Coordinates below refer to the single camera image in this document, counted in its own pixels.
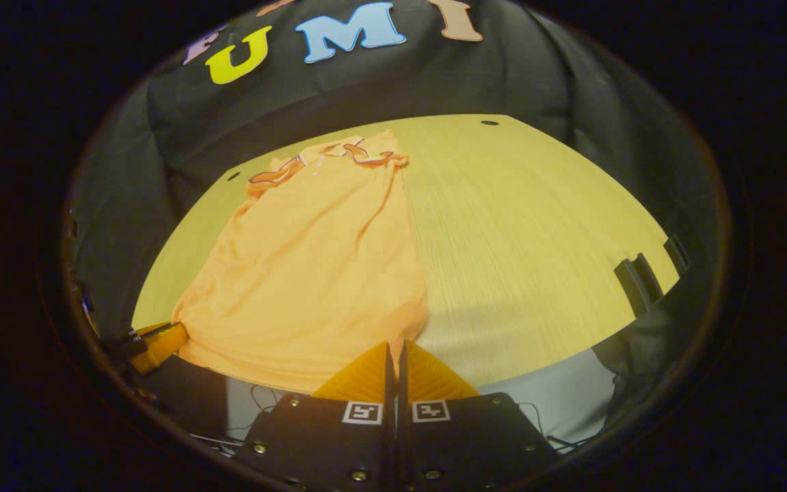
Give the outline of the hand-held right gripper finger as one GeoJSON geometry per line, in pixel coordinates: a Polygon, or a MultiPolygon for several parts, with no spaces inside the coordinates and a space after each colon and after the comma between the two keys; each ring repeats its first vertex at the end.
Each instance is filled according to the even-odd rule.
{"type": "Polygon", "coordinates": [[[398,492],[516,492],[558,467],[562,455],[510,395],[478,392],[413,342],[399,369],[398,492]]]}
{"type": "Polygon", "coordinates": [[[260,412],[236,460],[294,492],[384,492],[394,435],[394,368],[386,342],[312,394],[260,412]]]}

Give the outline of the orange T-shirt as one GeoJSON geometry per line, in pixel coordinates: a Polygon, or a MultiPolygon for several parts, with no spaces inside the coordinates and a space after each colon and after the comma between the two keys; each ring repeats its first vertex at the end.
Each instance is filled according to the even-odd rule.
{"type": "Polygon", "coordinates": [[[178,356],[228,377],[315,392],[377,345],[397,355],[429,317],[391,130],[308,146],[250,177],[181,294],[178,356]]]}

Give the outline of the dark flat object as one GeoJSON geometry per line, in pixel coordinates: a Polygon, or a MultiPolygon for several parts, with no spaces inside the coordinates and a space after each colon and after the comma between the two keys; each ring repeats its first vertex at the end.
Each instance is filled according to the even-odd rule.
{"type": "Polygon", "coordinates": [[[191,434],[223,439],[228,427],[227,377],[172,356],[140,378],[157,406],[191,434]]]}

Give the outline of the black table clamp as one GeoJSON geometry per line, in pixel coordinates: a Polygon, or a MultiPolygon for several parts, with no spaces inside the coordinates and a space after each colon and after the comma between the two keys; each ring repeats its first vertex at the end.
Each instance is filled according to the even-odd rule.
{"type": "Polygon", "coordinates": [[[689,270],[691,261],[684,244],[681,243],[680,237],[677,234],[669,236],[664,243],[664,249],[669,256],[669,260],[674,265],[677,275],[683,277],[689,270]]]}
{"type": "Polygon", "coordinates": [[[637,254],[634,260],[625,258],[619,262],[614,273],[637,318],[652,310],[664,296],[658,278],[643,253],[637,254]]]}

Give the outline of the black backdrop cloth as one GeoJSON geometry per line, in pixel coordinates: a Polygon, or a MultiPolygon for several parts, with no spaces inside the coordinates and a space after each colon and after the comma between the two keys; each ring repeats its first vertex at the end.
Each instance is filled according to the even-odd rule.
{"type": "Polygon", "coordinates": [[[156,253],[240,160],[370,122],[504,114],[609,172],[680,243],[683,286],[595,351],[614,377],[604,427],[641,416],[704,330],[730,264],[718,167],[600,44],[508,0],[462,2],[483,41],[441,36],[428,0],[297,0],[237,16],[141,78],[91,140],[70,200],[70,268],[101,339],[127,336],[156,253]]]}

